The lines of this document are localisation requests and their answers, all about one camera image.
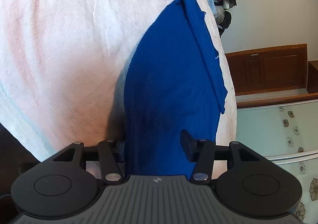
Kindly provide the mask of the blue knit sweater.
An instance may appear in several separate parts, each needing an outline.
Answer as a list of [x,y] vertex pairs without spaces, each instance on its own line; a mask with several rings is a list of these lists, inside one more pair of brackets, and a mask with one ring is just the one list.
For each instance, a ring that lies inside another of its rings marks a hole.
[[190,175],[180,133],[215,140],[226,96],[204,12],[197,0],[174,0],[142,37],[126,75],[126,173]]

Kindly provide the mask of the floral tile wardrobe panel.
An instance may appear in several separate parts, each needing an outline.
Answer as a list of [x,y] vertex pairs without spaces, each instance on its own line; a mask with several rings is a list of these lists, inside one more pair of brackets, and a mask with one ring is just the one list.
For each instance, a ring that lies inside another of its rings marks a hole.
[[298,179],[294,214],[317,223],[317,101],[239,109],[236,139]]

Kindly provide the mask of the brown wooden door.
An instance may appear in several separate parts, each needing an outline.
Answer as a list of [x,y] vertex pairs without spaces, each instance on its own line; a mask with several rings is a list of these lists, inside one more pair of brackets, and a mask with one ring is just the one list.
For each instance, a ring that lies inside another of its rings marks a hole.
[[237,101],[237,108],[317,99],[317,61],[308,61],[307,44],[274,46],[227,53],[236,96],[305,89],[306,94]]

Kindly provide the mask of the pink bed blanket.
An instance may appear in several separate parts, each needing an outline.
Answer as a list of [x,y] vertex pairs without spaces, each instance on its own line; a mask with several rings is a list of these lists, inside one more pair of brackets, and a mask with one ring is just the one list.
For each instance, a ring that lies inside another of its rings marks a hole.
[[[173,0],[1,0],[1,124],[44,161],[70,143],[118,139],[130,59]],[[237,129],[235,90],[214,16],[204,12],[220,56],[225,114],[217,144]]]

